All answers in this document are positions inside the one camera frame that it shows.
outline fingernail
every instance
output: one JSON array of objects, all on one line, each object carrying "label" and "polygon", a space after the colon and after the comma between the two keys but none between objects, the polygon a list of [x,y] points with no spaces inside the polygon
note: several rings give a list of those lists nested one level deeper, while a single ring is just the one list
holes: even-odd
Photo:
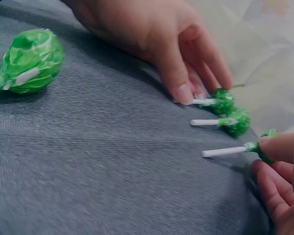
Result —
[{"label": "fingernail", "polygon": [[190,105],[194,99],[191,88],[183,84],[176,90],[176,99],[180,101],[181,104]]}]

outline wrapped lollipop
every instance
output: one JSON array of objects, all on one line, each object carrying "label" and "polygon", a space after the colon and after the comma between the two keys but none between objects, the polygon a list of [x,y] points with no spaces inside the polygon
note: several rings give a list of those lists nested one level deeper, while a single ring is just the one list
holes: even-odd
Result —
[{"label": "wrapped lollipop", "polygon": [[0,69],[0,91],[34,93],[58,75],[64,60],[63,48],[48,29],[34,29],[15,37]]},{"label": "wrapped lollipop", "polygon": [[[261,137],[264,137],[264,136],[275,137],[277,135],[278,135],[277,130],[270,129],[266,133],[264,133]],[[215,156],[234,154],[234,153],[243,153],[243,152],[255,152],[258,154],[259,158],[262,159],[264,162],[273,163],[273,161],[261,151],[259,147],[259,142],[248,142],[241,147],[206,150],[202,152],[202,156],[204,158],[211,158]]]},{"label": "wrapped lollipop", "polygon": [[234,138],[246,133],[250,125],[249,113],[244,108],[234,108],[232,112],[224,117],[215,120],[192,120],[192,126],[216,125],[224,126],[227,132]]},{"label": "wrapped lollipop", "polygon": [[235,99],[229,91],[222,88],[216,89],[209,99],[194,99],[193,104],[200,107],[209,107],[216,115],[228,114],[234,106]]}]

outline finger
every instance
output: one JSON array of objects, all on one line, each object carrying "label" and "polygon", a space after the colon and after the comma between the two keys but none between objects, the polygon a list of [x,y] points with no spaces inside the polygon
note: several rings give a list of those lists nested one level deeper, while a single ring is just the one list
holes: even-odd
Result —
[{"label": "finger", "polygon": [[173,38],[157,43],[150,49],[159,70],[161,80],[171,95],[180,103],[191,104],[194,96],[188,84],[188,72],[184,64],[178,40]]},{"label": "finger", "polygon": [[290,206],[280,196],[274,181],[265,171],[257,172],[257,185],[272,220],[277,224]]},{"label": "finger", "polygon": [[283,179],[292,184],[293,165],[285,162],[275,162],[270,165]]},{"label": "finger", "polygon": [[293,164],[294,133],[280,134],[274,138],[263,137],[259,144],[261,150],[270,159]]},{"label": "finger", "polygon": [[[263,161],[255,161],[252,168],[253,172],[255,172],[257,175],[260,172],[264,172],[266,177],[270,178],[274,182],[276,189],[283,200],[289,206],[294,204],[294,192],[292,184],[290,184],[286,179],[282,178],[281,175],[271,168],[271,166]],[[290,170],[284,172],[284,174],[292,176],[293,171]]]},{"label": "finger", "polygon": [[196,30],[198,37],[192,41],[195,53],[202,58],[220,85],[225,89],[231,89],[232,75],[207,29],[198,24]]},{"label": "finger", "polygon": [[183,57],[186,58],[196,70],[208,93],[211,94],[220,87],[219,82],[216,80],[208,66],[194,53],[195,48],[191,43],[181,40],[180,48]]},{"label": "finger", "polygon": [[196,71],[194,70],[194,68],[191,66],[191,64],[187,60],[184,60],[184,64],[185,64],[187,72],[188,72],[189,81],[194,88],[194,90],[192,90],[192,92],[196,95],[204,94],[205,91],[201,86],[201,83],[199,81],[199,78],[198,78]]}]

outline hand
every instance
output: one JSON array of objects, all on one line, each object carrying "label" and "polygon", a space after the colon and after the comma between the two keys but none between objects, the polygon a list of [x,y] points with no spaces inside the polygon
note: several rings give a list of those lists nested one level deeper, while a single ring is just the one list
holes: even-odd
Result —
[{"label": "hand", "polygon": [[92,33],[152,65],[171,95],[190,104],[230,89],[232,78],[197,12],[183,0],[62,0]]},{"label": "hand", "polygon": [[260,148],[277,162],[253,164],[257,184],[278,235],[294,235],[294,133],[263,137]]}]

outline lap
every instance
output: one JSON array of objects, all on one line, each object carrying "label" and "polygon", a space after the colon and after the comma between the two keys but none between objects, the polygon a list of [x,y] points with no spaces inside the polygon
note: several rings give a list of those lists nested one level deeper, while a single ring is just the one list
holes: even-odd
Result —
[{"label": "lap", "polygon": [[13,2],[0,5],[2,49],[21,31],[48,27],[66,61],[46,91],[0,94],[0,234],[268,231],[246,155],[200,156],[242,144],[189,125],[212,114],[173,104],[151,70],[70,20],[26,16]]}]

